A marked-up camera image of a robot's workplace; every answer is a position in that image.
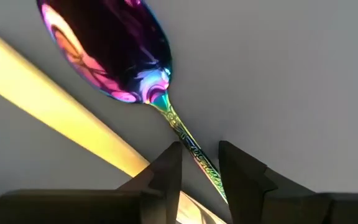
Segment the spoon handle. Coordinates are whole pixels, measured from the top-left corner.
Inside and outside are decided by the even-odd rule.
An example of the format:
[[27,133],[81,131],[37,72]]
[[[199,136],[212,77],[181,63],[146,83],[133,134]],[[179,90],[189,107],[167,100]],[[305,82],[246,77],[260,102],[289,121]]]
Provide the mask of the spoon handle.
[[172,104],[169,101],[168,93],[163,96],[158,97],[154,102],[150,103],[152,106],[156,107],[167,119],[170,126],[176,132],[180,141],[186,146],[190,154],[193,156],[196,163],[199,165],[201,170],[205,173],[208,179],[215,186],[216,190],[222,196],[224,201],[227,203],[226,194],[224,193],[221,174],[218,172],[214,164],[208,159],[207,155],[197,144],[196,140],[187,130],[186,126],[180,120],[179,116],[176,114],[173,109]]

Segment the black holder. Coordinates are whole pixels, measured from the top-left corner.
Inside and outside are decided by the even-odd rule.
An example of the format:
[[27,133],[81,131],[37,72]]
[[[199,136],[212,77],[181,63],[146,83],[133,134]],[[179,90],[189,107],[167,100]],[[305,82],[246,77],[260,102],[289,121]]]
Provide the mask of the black holder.
[[[117,190],[20,190],[3,195],[0,224],[174,224],[181,147],[173,143]],[[358,194],[317,194],[227,141],[219,143],[219,165],[233,224],[358,224]],[[212,219],[204,222],[215,224]]]
[[358,194],[316,194],[226,141],[219,165],[233,224],[358,224]]
[[0,224],[174,224],[181,189],[181,144],[117,190],[19,190],[0,197]]

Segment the yellow light beam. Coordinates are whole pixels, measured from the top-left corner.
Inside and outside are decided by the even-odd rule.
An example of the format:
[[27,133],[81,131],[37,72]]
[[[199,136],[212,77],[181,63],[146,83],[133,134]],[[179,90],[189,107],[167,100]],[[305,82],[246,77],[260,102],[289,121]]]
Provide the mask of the yellow light beam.
[[[1,39],[0,95],[131,177],[149,165],[134,148]],[[208,224],[205,214],[216,224],[224,224],[196,200],[180,193],[180,223]]]

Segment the iridescent spoon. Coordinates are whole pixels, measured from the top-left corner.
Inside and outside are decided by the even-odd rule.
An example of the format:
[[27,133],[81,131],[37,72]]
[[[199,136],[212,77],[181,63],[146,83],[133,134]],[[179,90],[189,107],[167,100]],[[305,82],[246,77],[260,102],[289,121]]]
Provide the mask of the iridescent spoon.
[[73,67],[103,93],[157,108],[226,201],[221,176],[168,99],[168,40],[141,0],[37,0],[52,38]]

